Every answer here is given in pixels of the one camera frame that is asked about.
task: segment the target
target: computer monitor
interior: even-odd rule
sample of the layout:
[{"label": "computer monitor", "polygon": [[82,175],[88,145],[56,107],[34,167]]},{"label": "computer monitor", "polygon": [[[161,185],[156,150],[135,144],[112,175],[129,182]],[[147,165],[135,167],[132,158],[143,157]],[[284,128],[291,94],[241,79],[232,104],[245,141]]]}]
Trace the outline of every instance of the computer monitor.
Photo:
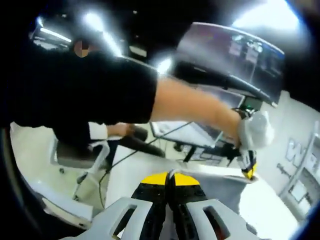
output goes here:
[{"label": "computer monitor", "polygon": [[[194,22],[181,39],[176,61],[225,76],[228,87],[276,106],[283,88],[284,52],[247,32]],[[205,84],[215,86],[213,77]]]}]

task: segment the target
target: office chair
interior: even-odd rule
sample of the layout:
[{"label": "office chair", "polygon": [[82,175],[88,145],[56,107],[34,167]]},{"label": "office chair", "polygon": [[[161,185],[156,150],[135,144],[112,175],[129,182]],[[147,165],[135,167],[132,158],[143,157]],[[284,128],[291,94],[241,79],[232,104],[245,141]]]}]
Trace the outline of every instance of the office chair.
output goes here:
[{"label": "office chair", "polygon": [[110,154],[110,146],[106,140],[93,143],[88,149],[77,149],[59,141],[55,135],[49,147],[49,161],[52,165],[61,166],[60,172],[64,173],[64,168],[82,170],[83,172],[76,179],[72,192],[72,199],[78,201],[77,192],[85,179],[92,181],[98,188],[100,187],[94,175],[99,170],[107,169],[112,165],[115,149],[112,150],[111,159],[107,159]]}]

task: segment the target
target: yellow stripe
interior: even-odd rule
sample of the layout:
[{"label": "yellow stripe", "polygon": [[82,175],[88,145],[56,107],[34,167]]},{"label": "yellow stripe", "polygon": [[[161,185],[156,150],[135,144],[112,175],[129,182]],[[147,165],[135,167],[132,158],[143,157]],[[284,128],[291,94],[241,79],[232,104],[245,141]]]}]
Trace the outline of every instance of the yellow stripe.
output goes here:
[{"label": "yellow stripe", "polygon": [[256,172],[256,169],[257,169],[257,164],[254,164],[251,170],[249,170],[248,172],[242,171],[242,173],[247,179],[252,179],[252,177]]},{"label": "yellow stripe", "polygon": [[142,184],[155,184],[155,185],[165,185],[167,172],[153,174],[144,178]]},{"label": "yellow stripe", "polygon": [[175,173],[174,179],[176,186],[200,185],[200,183],[197,180],[195,180],[192,176],[186,176],[181,173]]}]

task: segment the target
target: floor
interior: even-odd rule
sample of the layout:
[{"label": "floor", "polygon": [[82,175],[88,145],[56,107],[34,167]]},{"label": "floor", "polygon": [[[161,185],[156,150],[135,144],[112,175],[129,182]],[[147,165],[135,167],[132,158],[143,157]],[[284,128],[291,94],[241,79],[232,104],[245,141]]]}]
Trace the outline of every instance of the floor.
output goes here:
[{"label": "floor", "polygon": [[[154,140],[149,124],[142,124],[141,126],[149,131],[147,142]],[[50,128],[30,128],[15,125],[11,132],[15,159],[22,175],[28,182],[41,181],[54,191],[71,198],[76,179],[81,171],[68,168],[64,169],[64,173],[61,173],[59,166],[50,164],[49,148],[53,136],[53,131]],[[168,159],[176,160],[185,157],[184,153],[174,150],[172,142],[161,139],[153,144],[162,148]],[[101,171],[95,178],[99,180],[103,174],[104,172]],[[101,186],[103,189],[107,189],[108,176],[104,178]],[[102,209],[98,188],[91,181],[85,180],[82,183],[78,196],[80,202]],[[48,201],[45,201],[45,203],[52,212],[73,224],[84,224],[86,226],[89,224],[64,212]]]}]

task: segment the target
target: cable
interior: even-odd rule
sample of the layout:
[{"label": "cable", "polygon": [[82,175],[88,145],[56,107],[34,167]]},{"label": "cable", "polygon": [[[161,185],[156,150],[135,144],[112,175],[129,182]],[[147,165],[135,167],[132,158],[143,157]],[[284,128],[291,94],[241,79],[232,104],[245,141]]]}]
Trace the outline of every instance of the cable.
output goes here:
[{"label": "cable", "polygon": [[[183,127],[185,127],[185,126],[187,126],[187,125],[189,125],[189,124],[191,124],[191,123],[192,123],[192,121],[187,122],[186,124],[183,124],[182,126],[179,126],[179,127],[175,128],[175,129],[173,129],[173,130],[171,130],[171,131],[166,132],[165,134],[162,134],[161,136],[156,137],[154,140],[148,142],[148,143],[146,144],[146,146],[154,143],[155,141],[163,138],[164,136],[166,136],[166,135],[168,135],[168,134],[173,133],[174,131],[177,131],[177,130],[179,130],[179,129],[182,129]],[[104,204],[104,202],[103,202],[102,193],[101,193],[101,183],[102,183],[102,181],[104,180],[104,178],[106,177],[106,175],[109,174],[109,173],[111,172],[111,170],[112,170],[115,166],[117,166],[119,163],[123,162],[123,161],[126,160],[127,158],[131,157],[132,155],[136,154],[137,152],[139,152],[139,151],[136,150],[136,151],[128,154],[127,156],[125,156],[125,157],[122,158],[121,160],[119,160],[116,164],[113,164],[108,170],[105,171],[104,175],[100,178],[100,180],[99,180],[99,198],[100,198],[100,202],[101,202],[101,205],[102,205],[103,209],[105,209],[105,204]]]},{"label": "cable", "polygon": [[168,141],[165,141],[165,145],[164,145],[164,152],[167,153],[167,145],[168,145]]},{"label": "cable", "polygon": [[158,145],[159,145],[159,148],[162,149],[162,147],[161,147],[161,139],[158,140]]}]

